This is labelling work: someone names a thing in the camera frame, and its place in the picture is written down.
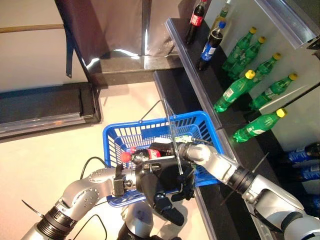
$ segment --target tiled floor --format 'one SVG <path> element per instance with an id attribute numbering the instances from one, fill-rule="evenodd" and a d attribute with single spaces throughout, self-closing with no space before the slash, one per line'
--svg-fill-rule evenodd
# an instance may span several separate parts
<path id="1" fill-rule="evenodd" d="M 158 99 L 154 82 L 111 86 L 100 93 L 103 114 L 100 124 L 0 141 L 0 239 L 20 239 L 40 220 L 21 199 L 42 214 L 46 213 L 67 185 L 79 179 L 88 158 L 104 157 L 104 127 L 111 123 L 139 120 Z M 146 119 L 164 116 L 164 110 L 158 104 Z M 93 160 L 87 166 L 86 174 L 101 167 L 99 161 Z M 185 225 L 181 228 L 154 215 L 151 234 L 157 234 L 165 240 L 177 235 L 183 240 L 207 240 L 207 232 L 195 199 L 178 202 L 176 207 L 187 216 Z M 110 207 L 108 204 L 97 206 L 78 222 L 69 238 L 74 238 L 88 218 L 99 214 L 106 226 L 107 239 L 115 240 L 123 224 L 120 213 L 121 208 Z M 102 240 L 104 237 L 103 228 L 94 217 L 77 240 Z"/>

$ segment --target plastic basket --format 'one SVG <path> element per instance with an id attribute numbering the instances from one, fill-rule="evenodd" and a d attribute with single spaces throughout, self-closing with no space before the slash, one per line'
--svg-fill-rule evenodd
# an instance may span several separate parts
<path id="1" fill-rule="evenodd" d="M 189 135 L 194 138 L 212 142 L 219 153 L 223 154 L 222 146 L 217 137 L 215 128 L 207 113 L 194 111 L 170 117 L 175 125 L 175 135 Z M 125 168 L 134 167 L 132 163 L 121 162 L 121 153 L 131 147 L 146 149 L 157 137 L 171 138 L 169 123 L 166 118 L 157 118 L 145 121 L 110 124 L 103 130 L 104 161 L 108 167 L 123 164 Z M 218 181 L 202 166 L 196 166 L 196 187 L 216 184 Z M 122 207 L 144 199 L 143 193 L 128 191 L 123 197 L 108 197 L 109 204 Z"/>

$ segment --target blue label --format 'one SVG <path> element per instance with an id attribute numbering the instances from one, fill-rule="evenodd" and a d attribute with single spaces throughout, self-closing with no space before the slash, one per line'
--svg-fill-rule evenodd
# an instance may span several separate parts
<path id="1" fill-rule="evenodd" d="M 288 152 L 288 158 L 292 163 L 301 163 L 311 159 L 311 157 L 305 152 L 305 148 Z"/>
<path id="2" fill-rule="evenodd" d="M 320 209 L 320 197 L 319 196 L 313 197 L 313 204 L 317 209 Z"/>
<path id="3" fill-rule="evenodd" d="M 201 53 L 201 58 L 206 62 L 209 61 L 212 58 L 212 54 L 214 54 L 215 50 L 215 47 L 211 47 L 208 43 L 206 43 Z"/>
<path id="4" fill-rule="evenodd" d="M 304 167 L 301 169 L 301 175 L 305 181 L 320 179 L 320 166 Z"/>

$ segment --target green soda bottle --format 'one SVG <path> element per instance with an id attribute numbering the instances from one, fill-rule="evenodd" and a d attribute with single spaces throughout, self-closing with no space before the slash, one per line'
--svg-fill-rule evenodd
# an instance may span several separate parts
<path id="1" fill-rule="evenodd" d="M 221 113 L 227 110 L 227 108 L 246 91 L 247 83 L 251 81 L 254 76 L 255 72 L 249 70 L 245 73 L 244 77 L 232 83 L 213 106 L 215 111 Z"/>
<path id="2" fill-rule="evenodd" d="M 232 68 L 232 66 L 236 63 L 237 59 L 245 52 L 245 50 L 249 47 L 252 36 L 256 33 L 257 29 L 253 26 L 250 28 L 247 35 L 241 38 L 232 49 L 228 58 L 222 65 L 222 69 L 226 72 Z"/>
<path id="3" fill-rule="evenodd" d="M 244 143 L 265 131 L 272 129 L 277 121 L 286 115 L 287 111 L 284 108 L 279 108 L 277 111 L 270 114 L 261 115 L 245 127 L 237 130 L 233 135 L 233 138 L 237 143 Z"/>
<path id="4" fill-rule="evenodd" d="M 281 58 L 281 54 L 276 52 L 273 56 L 263 63 L 261 63 L 255 70 L 255 76 L 252 81 L 248 82 L 247 92 L 249 92 L 253 87 L 255 87 L 261 80 L 267 76 L 271 70 L 274 68 L 275 63 Z"/>
<path id="5" fill-rule="evenodd" d="M 254 99 L 249 106 L 252 110 L 258 110 L 263 105 L 270 102 L 276 96 L 282 94 L 289 86 L 289 84 L 296 80 L 298 77 L 297 74 L 291 73 L 288 77 L 273 83 L 267 90 L 261 93 L 256 99 Z"/>
<path id="6" fill-rule="evenodd" d="M 246 66 L 252 62 L 253 59 L 257 56 L 261 45 L 266 41 L 264 36 L 259 37 L 258 41 L 249 47 L 245 52 L 240 56 L 237 62 L 230 69 L 228 76 L 236 80 L 239 78 L 239 74 L 245 70 Z"/>

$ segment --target gray curtain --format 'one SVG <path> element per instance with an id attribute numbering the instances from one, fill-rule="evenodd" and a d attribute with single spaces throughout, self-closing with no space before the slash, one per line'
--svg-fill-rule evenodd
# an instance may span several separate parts
<path id="1" fill-rule="evenodd" d="M 55 0 L 85 64 L 115 49 L 138 55 L 165 56 L 173 43 L 168 18 L 190 18 L 200 0 Z M 143 38 L 148 31 L 147 51 Z"/>

